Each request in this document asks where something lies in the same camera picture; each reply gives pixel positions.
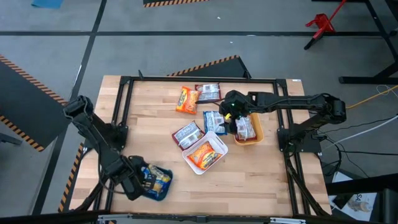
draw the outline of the concrete floor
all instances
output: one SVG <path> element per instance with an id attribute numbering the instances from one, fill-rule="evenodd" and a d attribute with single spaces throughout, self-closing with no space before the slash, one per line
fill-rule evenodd
<path id="1" fill-rule="evenodd" d="M 387 30 L 398 27 L 384 1 L 372 1 Z M 61 9 L 39 9 L 26 0 L 0 0 L 0 31 L 4 30 L 91 30 L 101 0 L 65 1 Z M 311 0 L 211 0 L 195 4 L 143 8 L 141 1 L 108 1 L 99 31 L 314 31 L 304 24 L 317 13 L 333 12 L 337 3 Z M 349 3 L 333 21 L 338 31 L 376 31 L 364 4 Z M 303 46 L 309 37 L 230 36 L 125 36 L 97 37 L 79 94 L 95 103 L 103 75 L 166 75 L 174 71 L 240 55 L 253 77 L 298 78 L 306 94 L 327 92 L 347 105 L 377 93 L 374 85 L 340 85 L 339 76 L 372 76 L 393 62 L 386 43 L 377 37 L 325 37 L 310 50 Z M 0 54 L 28 71 L 53 91 L 69 98 L 88 37 L 0 36 Z M 348 111 L 348 120 L 338 127 L 394 116 L 398 98 L 392 93 Z M 397 152 L 396 123 L 344 142 L 351 151 Z M 322 130 L 335 129 L 328 125 Z M 368 128 L 331 133 L 334 139 Z M 0 132 L 10 134 L 0 124 Z M 62 146 L 43 212 L 57 211 L 79 142 L 70 126 Z M 31 212 L 52 147 L 38 153 L 26 143 L 21 147 L 1 144 L 0 217 Z M 353 154 L 369 176 L 396 172 L 394 157 Z M 337 159 L 329 148 L 322 161 Z M 342 169 L 364 176 L 343 157 Z"/>

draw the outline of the red stand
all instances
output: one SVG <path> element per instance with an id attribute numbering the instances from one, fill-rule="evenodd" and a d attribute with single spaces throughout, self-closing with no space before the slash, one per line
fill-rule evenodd
<path id="1" fill-rule="evenodd" d="M 322 38 L 322 34 L 324 32 L 336 32 L 335 28 L 333 28 L 331 24 L 331 20 L 334 18 L 336 13 L 341 9 L 343 4 L 347 0 L 342 0 L 340 5 L 337 7 L 337 9 L 334 11 L 334 13 L 331 15 L 330 19 L 326 16 L 326 14 L 317 14 L 315 16 L 315 19 L 305 26 L 309 27 L 310 25 L 316 23 L 316 25 L 319 27 L 319 30 L 314 34 L 310 42 L 304 47 L 304 50 L 308 50 L 317 40 Z"/>

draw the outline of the candy wrapper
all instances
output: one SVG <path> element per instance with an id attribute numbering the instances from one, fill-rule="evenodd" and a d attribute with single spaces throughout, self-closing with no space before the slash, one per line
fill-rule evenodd
<path id="1" fill-rule="evenodd" d="M 199 94 L 199 91 L 191 90 L 190 88 L 183 86 L 180 99 L 175 110 L 179 112 L 196 114 L 196 102 L 198 101 Z"/>
<path id="2" fill-rule="evenodd" d="M 200 91 L 198 101 L 220 101 L 221 91 L 219 84 L 195 85 L 195 89 Z"/>
<path id="3" fill-rule="evenodd" d="M 206 170 L 214 162 L 216 162 L 222 155 L 217 153 L 210 142 L 206 142 L 201 145 L 195 152 L 188 155 L 190 159 L 198 168 Z"/>
<path id="4" fill-rule="evenodd" d="M 225 135 L 226 129 L 222 124 L 224 124 L 223 115 L 219 114 L 217 111 L 204 111 L 203 117 L 205 120 L 205 132 L 214 131 L 217 135 Z"/>
<path id="5" fill-rule="evenodd" d="M 254 132 L 250 116 L 241 117 L 240 119 L 236 119 L 235 122 L 237 129 L 236 139 L 245 141 L 256 139 L 256 133 Z"/>
<path id="6" fill-rule="evenodd" d="M 182 129 L 179 129 L 176 133 L 173 133 L 172 137 L 182 150 L 186 150 L 204 135 L 205 133 L 192 121 Z"/>
<path id="7" fill-rule="evenodd" d="M 165 173 L 166 170 L 162 170 L 152 164 L 141 167 L 144 174 L 143 187 L 146 190 L 144 196 L 154 200 L 162 200 L 166 196 L 172 177 Z"/>

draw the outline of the snack bag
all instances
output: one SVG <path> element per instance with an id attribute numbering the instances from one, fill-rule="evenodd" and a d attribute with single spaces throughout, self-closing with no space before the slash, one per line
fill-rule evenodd
<path id="1" fill-rule="evenodd" d="M 251 124 L 250 116 L 241 117 L 236 119 L 236 129 L 238 130 L 236 134 L 236 139 L 238 140 L 252 140 L 256 139 L 256 133 L 254 132 L 253 125 Z"/>
<path id="2" fill-rule="evenodd" d="M 214 162 L 216 162 L 221 154 L 214 151 L 210 142 L 201 145 L 195 152 L 187 156 L 198 168 L 206 170 Z"/>
<path id="3" fill-rule="evenodd" d="M 198 101 L 220 101 L 221 91 L 219 84 L 195 85 L 195 89 L 200 91 Z"/>
<path id="4" fill-rule="evenodd" d="M 173 133 L 172 137 L 181 150 L 186 150 L 204 135 L 205 133 L 192 121 L 190 124 Z"/>
<path id="5" fill-rule="evenodd" d="M 175 110 L 179 112 L 196 114 L 196 102 L 198 101 L 199 94 L 199 91 L 191 90 L 188 87 L 183 86 L 180 99 Z"/>
<path id="6" fill-rule="evenodd" d="M 159 195 L 169 187 L 171 178 L 152 164 L 147 167 L 141 167 L 141 171 L 145 179 L 144 189 L 148 194 L 158 199 Z"/>
<path id="7" fill-rule="evenodd" d="M 204 111 L 203 112 L 205 120 L 205 132 L 214 131 L 217 135 L 225 135 L 226 129 L 222 124 L 224 124 L 223 115 L 219 114 L 217 111 Z"/>

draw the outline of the wooden tabletop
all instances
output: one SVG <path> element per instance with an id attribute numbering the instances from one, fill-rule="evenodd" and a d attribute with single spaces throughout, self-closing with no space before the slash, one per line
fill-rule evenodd
<path id="1" fill-rule="evenodd" d="M 120 76 L 104 76 L 95 113 L 110 122 L 118 92 Z M 189 82 L 134 82 L 127 125 L 129 134 L 123 154 L 142 156 L 146 162 L 170 169 L 174 173 L 166 198 L 156 202 L 145 197 L 130 201 L 125 195 L 114 194 L 112 212 L 166 213 L 180 215 L 261 215 L 289 216 L 290 206 L 287 174 L 279 151 L 276 129 L 277 114 L 260 114 L 264 140 L 252 146 L 238 146 L 233 136 L 220 136 L 228 153 L 203 175 L 196 175 L 182 158 L 182 151 L 171 135 L 195 120 L 203 128 L 203 111 L 216 110 L 214 104 L 198 105 L 198 113 L 175 111 L 182 86 Z M 303 95 L 300 80 L 287 80 L 289 95 Z M 273 92 L 271 84 L 220 83 L 223 97 L 230 90 Z M 309 118 L 308 111 L 292 111 L 296 123 Z M 285 127 L 288 127 L 284 111 Z M 306 186 L 318 203 L 330 211 L 328 196 L 318 158 L 301 153 Z M 98 182 L 97 153 L 89 152 L 81 162 L 70 209 L 79 206 Z M 296 186 L 299 210 L 300 191 Z M 104 207 L 106 190 L 101 199 Z"/>

